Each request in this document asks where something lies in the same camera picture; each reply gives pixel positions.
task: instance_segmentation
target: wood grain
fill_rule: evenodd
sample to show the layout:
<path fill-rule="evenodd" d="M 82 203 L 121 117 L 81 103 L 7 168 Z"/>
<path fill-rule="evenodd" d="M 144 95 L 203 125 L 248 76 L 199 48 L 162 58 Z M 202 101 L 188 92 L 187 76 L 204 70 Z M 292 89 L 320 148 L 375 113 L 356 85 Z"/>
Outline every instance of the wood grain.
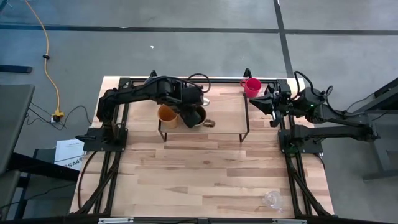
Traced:
<path fill-rule="evenodd" d="M 116 87 L 118 81 L 119 77 L 104 77 L 99 95 Z M 295 87 L 294 79 L 287 81 Z M 210 104 L 216 106 L 217 99 L 237 99 L 241 95 L 239 84 L 214 84 L 205 97 L 216 99 Z M 168 141 L 163 142 L 157 132 L 156 108 L 152 101 L 130 104 L 129 136 L 119 166 L 113 216 L 294 216 L 286 163 L 279 150 L 278 129 L 269 126 L 270 116 L 249 105 L 251 132 L 243 143 L 239 142 L 237 134 L 221 133 L 170 133 Z M 210 111 L 231 109 L 225 105 Z M 236 123 L 236 119 L 225 119 L 230 124 Z M 298 119 L 297 123 L 311 126 L 304 119 Z M 101 123 L 94 118 L 93 126 L 100 127 Z M 103 157 L 103 153 L 97 153 L 88 165 L 82 182 L 82 201 L 87 200 L 98 185 Z M 312 155 L 303 155 L 303 164 L 308 187 L 325 209 L 333 213 L 321 162 Z M 280 192 L 284 200 L 282 213 L 262 203 L 264 195 L 273 190 Z M 300 190 L 297 193 L 304 211 L 302 193 Z M 71 212 L 76 210 L 75 193 Z"/>

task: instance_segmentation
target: yellow extension cord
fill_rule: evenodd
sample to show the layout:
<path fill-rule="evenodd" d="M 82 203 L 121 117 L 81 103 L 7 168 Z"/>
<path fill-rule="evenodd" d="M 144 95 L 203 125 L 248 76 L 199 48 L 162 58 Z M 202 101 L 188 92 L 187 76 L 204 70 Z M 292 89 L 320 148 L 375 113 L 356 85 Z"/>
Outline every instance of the yellow extension cord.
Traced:
<path fill-rule="evenodd" d="M 46 40 L 46 43 L 47 43 L 46 50 L 45 50 L 45 55 L 43 55 L 43 56 L 47 56 L 48 57 L 49 56 L 49 37 L 47 35 L 47 31 L 45 30 L 42 21 L 37 16 L 37 14 L 33 10 L 32 6 L 30 6 L 29 2 L 27 0 L 25 0 L 25 3 L 29 7 L 29 9 L 33 12 L 33 14 L 35 15 L 36 19 L 38 20 L 38 22 L 40 23 L 40 25 L 43 28 L 43 32 L 44 32 L 44 35 L 45 35 L 45 40 Z M 55 115 L 55 116 L 58 116 L 59 118 L 62 118 L 63 116 L 65 116 L 65 114 L 60 110 L 60 93 L 58 91 L 57 85 L 54 83 L 54 81 L 51 79 L 49 73 L 47 72 L 47 60 L 48 60 L 47 58 L 44 58 L 44 73 L 47 76 L 47 78 L 51 81 L 52 85 L 55 88 L 55 91 L 57 92 L 57 109 L 55 109 L 55 113 L 53 114 L 53 116 Z"/>

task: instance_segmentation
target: gray floor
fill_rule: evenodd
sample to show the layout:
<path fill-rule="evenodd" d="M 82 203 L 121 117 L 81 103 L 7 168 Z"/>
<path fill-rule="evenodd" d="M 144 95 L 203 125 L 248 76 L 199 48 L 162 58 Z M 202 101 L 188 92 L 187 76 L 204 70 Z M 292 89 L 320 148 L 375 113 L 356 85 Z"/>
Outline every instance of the gray floor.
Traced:
<path fill-rule="evenodd" d="M 280 0 L 286 29 L 397 30 L 393 0 Z M 31 0 L 46 24 L 77 26 L 278 28 L 272 0 Z M 35 24 L 20 0 L 0 22 Z M 68 113 L 85 105 L 93 116 L 104 75 L 188 75 L 286 77 L 279 34 L 50 31 L 49 73 Z M 335 108 L 345 109 L 397 77 L 398 36 L 287 35 L 294 70 L 319 89 L 335 87 Z M 1 84 L 32 83 L 34 102 L 49 112 L 56 98 L 43 71 L 45 39 L 39 30 L 0 30 L 0 63 L 30 65 L 30 75 L 2 73 Z M 33 155 L 57 140 L 86 131 L 84 112 L 57 131 L 37 122 L 24 126 L 16 151 Z M 363 182 L 376 171 L 368 144 L 352 139 L 323 142 L 326 175 L 335 213 L 345 218 L 398 222 L 398 179 Z"/>

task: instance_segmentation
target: clear plastic cup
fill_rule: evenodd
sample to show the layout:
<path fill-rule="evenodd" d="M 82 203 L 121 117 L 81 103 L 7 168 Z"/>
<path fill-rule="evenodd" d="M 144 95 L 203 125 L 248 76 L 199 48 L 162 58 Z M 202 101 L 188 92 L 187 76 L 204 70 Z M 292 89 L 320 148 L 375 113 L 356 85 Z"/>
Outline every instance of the clear plastic cup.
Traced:
<path fill-rule="evenodd" d="M 275 210 L 278 210 L 278 212 L 282 213 L 282 205 L 283 205 L 283 200 L 282 196 L 278 191 L 271 191 L 268 192 L 264 198 L 262 199 L 262 202 L 264 202 L 265 205 L 268 207 L 271 207 Z"/>

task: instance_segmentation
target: red cup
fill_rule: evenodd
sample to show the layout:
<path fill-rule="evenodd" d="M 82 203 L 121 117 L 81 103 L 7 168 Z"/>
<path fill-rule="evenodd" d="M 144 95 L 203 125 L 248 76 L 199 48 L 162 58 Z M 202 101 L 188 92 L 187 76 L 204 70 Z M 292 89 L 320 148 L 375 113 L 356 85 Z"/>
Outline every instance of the red cup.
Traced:
<path fill-rule="evenodd" d="M 249 78 L 241 80 L 241 86 L 248 98 L 254 98 L 259 94 L 261 89 L 261 81 L 257 78 Z"/>

